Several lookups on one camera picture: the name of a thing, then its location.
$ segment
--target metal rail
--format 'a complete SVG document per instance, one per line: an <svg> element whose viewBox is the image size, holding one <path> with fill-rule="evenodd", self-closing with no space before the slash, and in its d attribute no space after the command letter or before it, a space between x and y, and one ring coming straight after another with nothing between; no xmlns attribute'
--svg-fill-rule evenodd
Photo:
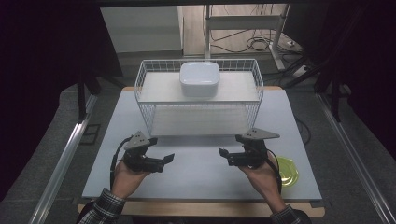
<svg viewBox="0 0 396 224"><path fill-rule="evenodd" d="M372 201L376 212L379 214L383 223L396 223L395 216L389 209L389 205L387 200L382 195L378 186L372 179L371 175L367 171L361 157L359 156L358 151L353 146L351 141L349 140L346 131L343 128L343 125L335 119L330 111L330 103L326 99L326 96L322 94L317 94L319 101L321 102L322 109L326 114L327 119L329 120L332 128L334 129L337 138L340 140L344 151L346 152L347 157L349 158L350 163L355 169L356 174L358 175L361 184L366 190L370 200Z"/></svg>
<svg viewBox="0 0 396 224"><path fill-rule="evenodd" d="M49 182L44 189L43 194L41 195L40 201L38 201L29 223L44 223L46 220L50 208L52 207L52 204L55 200L56 194L58 193L58 190L64 181L64 176L76 152L78 143L84 134L84 130L91 118L93 106L95 105L96 100L97 97L93 95L91 95L88 99L86 104L87 116L80 124L76 124L72 134L70 135L70 138L64 148L64 152L62 153L61 158L59 159L52 176L50 177Z"/></svg>

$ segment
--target floor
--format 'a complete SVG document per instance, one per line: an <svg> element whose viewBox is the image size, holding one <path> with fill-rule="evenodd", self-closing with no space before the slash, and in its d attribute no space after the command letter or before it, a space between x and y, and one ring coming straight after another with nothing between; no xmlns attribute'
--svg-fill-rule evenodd
<svg viewBox="0 0 396 224"><path fill-rule="evenodd" d="M240 16L240 15L280 15L286 5L217 5L210 8L211 16ZM184 55L202 55L205 51L205 8L203 6L182 7L184 16ZM227 54L235 52L261 53L269 52L267 42L261 38L273 39L275 31L269 30L225 30L211 31L211 54ZM285 49L298 50L299 46L290 48L290 39L282 35L280 46Z"/></svg>
<svg viewBox="0 0 396 224"><path fill-rule="evenodd" d="M233 13L231 6L215 7L213 12L215 14L223 10L221 13L224 14L224 12L227 13L225 9L228 13ZM249 13L250 11L256 13L257 9L253 6L248 9ZM193 17L199 20L202 18L202 8L194 13L191 14L195 15ZM215 38L220 38L226 34L213 35ZM238 38L241 38L241 41L233 40L231 45L227 46L225 44L224 46L234 48L234 50L242 49L246 46L244 40L250 38L250 35L252 34L245 37L239 36ZM196 46L185 46L185 55L182 55L181 52L141 52L119 55L124 74L120 81L133 86L135 74L137 74L142 59L202 57L203 45L198 46L198 40L192 42ZM214 57L220 58L249 57L257 59L266 85L278 85L279 82L284 83L293 79L292 74L284 76L284 74L277 72L268 52L222 54L222 51L213 49L212 53L214 53ZM290 65L299 57L299 55L286 54L284 63ZM316 77L311 77L287 90L293 113L298 120L303 122L296 121L301 127L301 136L305 142L306 152L326 208L326 215L323 218L313 218L312 221L319 224L381 223L382 220L373 206L372 199L369 198L366 189L358 179L342 144L322 112L318 97L313 91L315 80ZM77 205L86 202L80 198L80 195L91 171L97 150L101 145L101 139L106 132L106 126L113 112L112 108L114 108L120 95L120 88L105 80L99 79L99 81L103 89L98 95L94 113L89 123L89 128L96 131L97 138L95 140L92 135L86 134L81 140L45 223L74 223L78 216ZM63 153L64 146L77 122L77 117L77 88L73 86L61 94L60 106L47 133L43 136L34 156L14 183L7 197L0 203L0 223L29 222L52 171ZM396 179L389 174L395 174L396 172L395 160L354 114L347 104L347 99L342 99L340 102L340 117L350 141L359 151L368 172L372 175L386 201L388 201L389 208L394 212L396 210ZM152 223L156 221L158 221L158 218L154 218ZM194 221L196 223L197 219L191 219L188 223L194 223ZM201 219L200 221L200 223L219 223L221 221L227 221L226 223L259 223L262 222L262 219L208 219L205 221ZM132 223L132 219L131 217L121 217L119 223Z"/></svg>

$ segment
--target white container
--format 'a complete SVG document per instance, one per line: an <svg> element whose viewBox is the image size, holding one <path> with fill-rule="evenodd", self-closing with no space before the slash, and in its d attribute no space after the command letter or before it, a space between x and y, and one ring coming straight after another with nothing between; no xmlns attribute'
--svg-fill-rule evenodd
<svg viewBox="0 0 396 224"><path fill-rule="evenodd" d="M218 91L219 66L211 62L183 63L180 84L187 97L214 97Z"/></svg>

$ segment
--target black cable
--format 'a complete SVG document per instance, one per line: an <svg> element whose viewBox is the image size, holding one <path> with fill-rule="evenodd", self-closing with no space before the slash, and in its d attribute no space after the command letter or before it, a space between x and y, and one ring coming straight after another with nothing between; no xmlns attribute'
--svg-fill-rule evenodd
<svg viewBox="0 0 396 224"><path fill-rule="evenodd" d="M117 159L119 158L120 150L121 150L122 146L123 146L125 143L129 142L131 139L132 139L132 136L129 137L129 138L125 138L125 139L120 143L119 147L117 148L116 153L115 153L114 156L113 156L113 160L111 161L111 166L110 166L110 189L113 188L113 183L114 183L114 178L115 178L114 172L115 172L115 169L116 169L116 163L117 163Z"/></svg>
<svg viewBox="0 0 396 224"><path fill-rule="evenodd" d="M250 16L251 16L251 14L253 14L254 10L257 10L257 7L258 7L258 6L259 6L259 4L257 4L257 5L253 8L253 10L251 10Z"/></svg>
<svg viewBox="0 0 396 224"><path fill-rule="evenodd" d="M259 14L259 12L258 12L258 10L259 10L259 8L260 8L260 5L259 4L257 4L257 6L256 6L256 15L258 15ZM256 36L254 36L255 34L256 34L256 31L257 30L254 30L254 32L253 32L253 35L251 36L251 38L250 39L248 39L247 40L247 46L248 47L252 47L253 49L255 49L254 48L254 44L255 43L258 43L258 42L265 42L265 40L262 38L262 37L256 37ZM263 50L265 50L265 49L267 49L269 46L268 46L268 43L266 43L267 44L267 46L264 48L264 49L255 49L256 51L263 51Z"/></svg>
<svg viewBox="0 0 396 224"><path fill-rule="evenodd" d="M224 10L227 12L227 15L230 15L230 13L228 12L227 8L225 7L226 5L224 5Z"/></svg>
<svg viewBox="0 0 396 224"><path fill-rule="evenodd" d="M262 10L264 9L264 4L262 4ZM260 11L260 15L262 15L262 10Z"/></svg>
<svg viewBox="0 0 396 224"><path fill-rule="evenodd" d="M257 49L254 47L255 43L265 43L265 48ZM241 52L245 52L249 49L255 49L256 51L264 51L264 50L268 49L267 42L265 42L261 37L251 37L250 39L247 40L247 48L241 49L241 50L230 50L230 49L226 49L224 47L218 46L218 45L210 45L210 46L214 47L214 48L218 48L218 49L223 49L223 50L226 50L231 53L241 53Z"/></svg>
<svg viewBox="0 0 396 224"><path fill-rule="evenodd" d="M293 75L301 66L303 66L305 64L305 62L308 60L308 58L306 56L301 57L300 59L298 59L296 62L294 62L293 64L291 64L283 73L283 76L279 79L278 81L278 86L282 85L282 80L285 77L289 77L291 75Z"/></svg>
<svg viewBox="0 0 396 224"><path fill-rule="evenodd" d="M240 32L237 32L237 33L231 34L231 35L226 35L226 36L224 36L224 37L221 37L221 38L218 38L218 39L215 39L215 38L213 38L212 31L210 31L210 37L212 38L212 40L213 40L213 41L219 41L219 40L222 40L222 39L225 39L225 38L231 37L231 36L233 36L233 35L239 35L239 34L242 34L242 33L246 32L246 31L250 31L250 30L243 30L243 31L240 31Z"/></svg>
<svg viewBox="0 0 396 224"><path fill-rule="evenodd" d="M277 156L276 156L276 154L273 151L271 151L268 148L267 148L267 150L269 152L271 152L271 154L275 157L275 160L276 160L277 167L274 166L274 164L271 162L271 160L269 158L268 158L267 163L274 170L274 173L275 173L275 176L276 176L277 189L278 189L279 193L281 193L281 191L282 191L282 177L280 176L279 161L277 160Z"/></svg>
<svg viewBox="0 0 396 224"><path fill-rule="evenodd" d="M205 6L202 8L202 33L204 34L204 40L206 40L205 36Z"/></svg>
<svg viewBox="0 0 396 224"><path fill-rule="evenodd" d="M306 128L306 131L308 132L308 138L305 141L303 141L304 146L306 146L311 141L311 137L312 137L311 130L309 130L308 126L302 120L298 119L295 115L293 115L293 116L294 116L294 119L297 122L301 123L301 125L303 125Z"/></svg>

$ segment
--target wall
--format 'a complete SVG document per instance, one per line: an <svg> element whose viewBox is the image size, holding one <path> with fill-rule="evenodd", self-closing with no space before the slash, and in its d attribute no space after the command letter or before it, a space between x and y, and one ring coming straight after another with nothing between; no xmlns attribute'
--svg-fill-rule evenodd
<svg viewBox="0 0 396 224"><path fill-rule="evenodd" d="M181 50L177 7L101 8L117 53Z"/></svg>

